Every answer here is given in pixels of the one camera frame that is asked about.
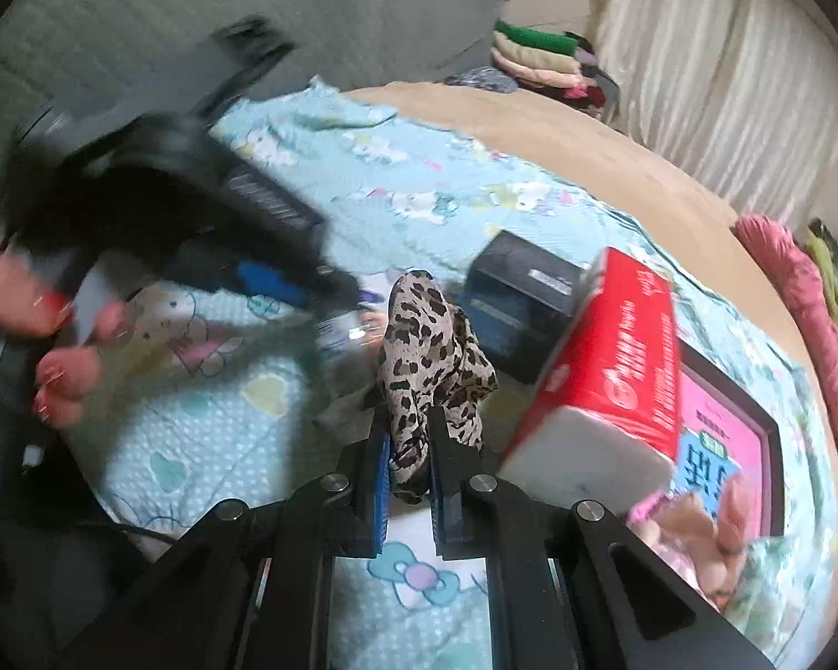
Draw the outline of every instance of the black box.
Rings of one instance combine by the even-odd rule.
[[[507,231],[475,258],[460,302],[497,370],[528,385],[537,381],[571,322],[581,274]]]

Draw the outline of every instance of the red tissue package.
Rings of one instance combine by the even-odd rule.
[[[568,336],[541,374],[499,475],[534,499],[597,499],[614,514],[666,490],[680,432],[670,285],[607,248],[584,276]]]

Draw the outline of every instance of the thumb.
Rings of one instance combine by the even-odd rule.
[[[72,301],[41,285],[22,261],[0,255],[0,325],[23,337],[46,337],[72,317]]]

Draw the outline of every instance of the pink blanket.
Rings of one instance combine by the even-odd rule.
[[[820,271],[789,231],[769,218],[743,216],[734,230],[797,322],[820,378],[838,448],[838,329],[829,317]]]

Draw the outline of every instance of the stack of folded clothes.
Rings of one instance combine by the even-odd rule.
[[[592,44],[574,32],[556,35],[498,20],[493,45],[494,65],[523,88],[593,118],[617,105],[617,84],[599,67]]]

